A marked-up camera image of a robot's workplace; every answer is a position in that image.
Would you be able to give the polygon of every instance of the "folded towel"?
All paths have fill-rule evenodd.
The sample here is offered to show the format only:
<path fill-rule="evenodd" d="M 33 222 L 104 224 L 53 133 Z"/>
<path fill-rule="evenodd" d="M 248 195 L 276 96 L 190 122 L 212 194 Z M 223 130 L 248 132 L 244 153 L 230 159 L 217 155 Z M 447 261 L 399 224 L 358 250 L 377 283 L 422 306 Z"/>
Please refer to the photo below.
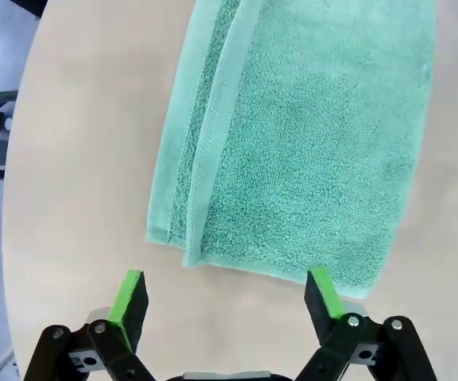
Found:
<path fill-rule="evenodd" d="M 161 182 L 175 192 L 159 208 L 168 220 L 150 213 L 148 237 L 186 245 L 188 266 L 299 282 L 322 266 L 338 292 L 366 296 L 418 158 L 433 0 L 222 1 L 217 23 L 210 41 L 220 33 L 223 48 L 202 66 L 217 61 L 214 76 L 199 78 L 193 108 L 178 107 L 190 107 L 191 139 L 166 139 L 165 125 L 154 182 L 179 169 Z M 175 88 L 183 80 L 179 68 Z M 171 106 L 167 120 L 178 114 Z M 180 159 L 162 155 L 172 145 Z M 153 184 L 150 210 L 159 198 Z"/>

